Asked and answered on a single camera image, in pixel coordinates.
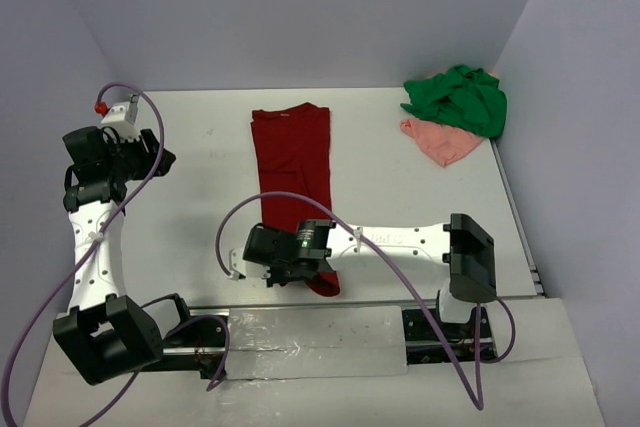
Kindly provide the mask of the red t-shirt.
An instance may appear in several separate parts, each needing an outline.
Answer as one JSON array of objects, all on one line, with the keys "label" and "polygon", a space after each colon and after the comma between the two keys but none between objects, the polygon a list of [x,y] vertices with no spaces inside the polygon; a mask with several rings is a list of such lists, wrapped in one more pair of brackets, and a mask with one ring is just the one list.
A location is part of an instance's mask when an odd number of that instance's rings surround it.
[{"label": "red t-shirt", "polygon": [[[332,210],[330,120],[329,108],[312,103],[279,111],[252,111],[250,126],[260,192],[301,194]],[[261,215],[263,223],[291,233],[296,233],[303,220],[329,218],[307,202],[289,197],[263,198]],[[306,284],[323,297],[340,293],[335,272],[320,273]]]}]

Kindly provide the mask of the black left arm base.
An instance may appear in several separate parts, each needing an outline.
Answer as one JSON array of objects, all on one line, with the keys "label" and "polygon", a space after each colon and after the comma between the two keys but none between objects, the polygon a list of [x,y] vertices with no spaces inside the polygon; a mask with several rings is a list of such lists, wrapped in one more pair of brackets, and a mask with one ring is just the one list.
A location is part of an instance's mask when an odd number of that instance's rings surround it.
[{"label": "black left arm base", "polygon": [[202,380],[222,380],[223,355],[227,351],[227,316],[200,315],[180,326],[163,340],[163,357],[143,367],[141,373],[189,372]]}]

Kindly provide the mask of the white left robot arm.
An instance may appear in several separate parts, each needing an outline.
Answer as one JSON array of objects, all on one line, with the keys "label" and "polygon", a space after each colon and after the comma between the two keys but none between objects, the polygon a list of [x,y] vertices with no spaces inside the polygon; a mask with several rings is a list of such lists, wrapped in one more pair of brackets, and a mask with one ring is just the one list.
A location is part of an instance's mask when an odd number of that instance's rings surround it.
[{"label": "white left robot arm", "polygon": [[66,134],[71,158],[63,205],[75,241],[76,271],[65,316],[53,336],[83,379],[97,385],[162,358],[156,321],[125,293],[121,249],[127,184],[144,186],[166,175],[175,155],[154,132],[127,139],[115,127],[84,127]]}]

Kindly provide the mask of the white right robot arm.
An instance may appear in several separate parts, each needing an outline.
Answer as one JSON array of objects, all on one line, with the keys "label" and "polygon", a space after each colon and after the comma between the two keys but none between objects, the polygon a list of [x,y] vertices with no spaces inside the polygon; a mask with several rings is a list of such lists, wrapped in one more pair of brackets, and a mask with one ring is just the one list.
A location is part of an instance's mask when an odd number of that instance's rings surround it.
[{"label": "white right robot arm", "polygon": [[494,239],[462,213],[419,227],[342,227],[323,219],[303,220],[290,233],[258,223],[229,260],[234,279],[269,287],[357,269],[374,273],[393,262],[402,273],[426,276],[444,323],[466,323],[476,305],[497,300]]}]

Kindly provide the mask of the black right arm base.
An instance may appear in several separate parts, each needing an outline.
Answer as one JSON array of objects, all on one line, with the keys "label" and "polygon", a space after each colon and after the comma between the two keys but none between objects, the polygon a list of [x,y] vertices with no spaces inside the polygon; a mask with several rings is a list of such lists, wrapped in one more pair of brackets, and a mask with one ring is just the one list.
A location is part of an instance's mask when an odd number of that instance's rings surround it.
[{"label": "black right arm base", "polygon": [[[442,343],[419,308],[402,308],[406,359],[409,365],[450,363]],[[466,324],[442,323],[435,309],[430,313],[443,331],[447,343],[460,362],[473,362],[475,357],[475,314]],[[489,362],[497,358],[493,335],[485,308],[481,309],[480,359]]]}]

